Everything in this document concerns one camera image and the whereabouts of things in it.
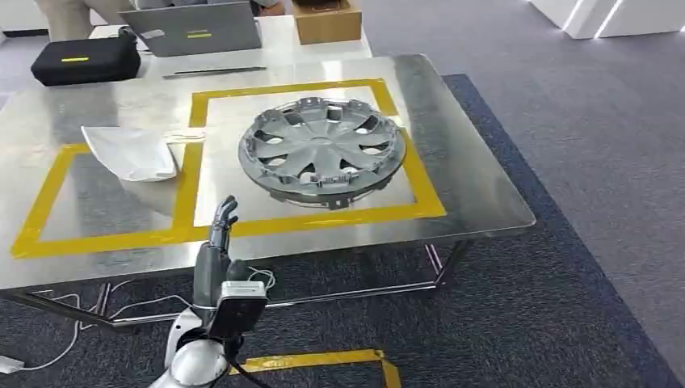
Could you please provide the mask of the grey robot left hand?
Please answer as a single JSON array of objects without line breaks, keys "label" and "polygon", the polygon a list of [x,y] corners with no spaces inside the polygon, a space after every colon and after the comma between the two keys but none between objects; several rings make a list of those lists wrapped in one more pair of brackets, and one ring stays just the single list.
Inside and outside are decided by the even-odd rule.
[{"label": "grey robot left hand", "polygon": [[221,285],[227,280],[245,280],[247,264],[229,257],[230,231],[238,220],[233,211],[238,202],[226,197],[216,208],[209,226],[208,240],[200,246],[195,260],[193,277],[193,307],[205,312],[216,309]]}]

